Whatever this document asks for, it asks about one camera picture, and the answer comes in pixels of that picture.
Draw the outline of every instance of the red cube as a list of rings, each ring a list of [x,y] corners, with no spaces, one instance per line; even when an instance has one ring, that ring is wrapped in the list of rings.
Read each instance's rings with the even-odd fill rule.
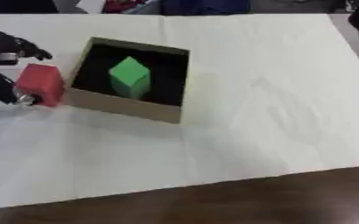
[[[42,97],[40,104],[47,107],[57,106],[64,94],[64,80],[55,66],[29,64],[18,78],[16,86]]]

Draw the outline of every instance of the white sheet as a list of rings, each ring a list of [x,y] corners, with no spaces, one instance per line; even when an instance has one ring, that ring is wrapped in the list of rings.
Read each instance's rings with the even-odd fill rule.
[[[65,77],[91,36],[192,50],[181,125],[0,105],[0,207],[359,165],[359,59],[325,15],[0,16],[0,31]]]

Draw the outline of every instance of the open box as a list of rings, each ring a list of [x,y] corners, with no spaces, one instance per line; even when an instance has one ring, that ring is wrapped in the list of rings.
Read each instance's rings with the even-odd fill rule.
[[[131,56],[151,70],[151,90],[140,100],[120,97],[110,86],[109,69]],[[179,123],[189,51],[92,38],[67,83],[67,103],[85,109]]]

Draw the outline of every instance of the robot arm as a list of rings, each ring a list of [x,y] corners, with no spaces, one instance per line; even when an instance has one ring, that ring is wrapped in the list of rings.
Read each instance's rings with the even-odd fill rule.
[[[0,32],[0,66],[15,66],[19,58],[30,57],[49,60],[53,56],[23,38],[15,38]],[[13,80],[0,73],[0,101],[6,104],[33,105],[39,103],[41,99],[37,95],[23,93]]]

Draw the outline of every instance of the cube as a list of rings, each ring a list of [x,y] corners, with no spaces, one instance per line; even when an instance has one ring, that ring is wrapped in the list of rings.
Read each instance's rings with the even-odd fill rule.
[[[122,97],[140,99],[150,91],[150,69],[127,57],[109,70],[111,86]]]
[[[64,80],[55,66],[29,64],[18,78],[16,86],[42,97],[40,104],[47,107],[57,106],[64,94]]]

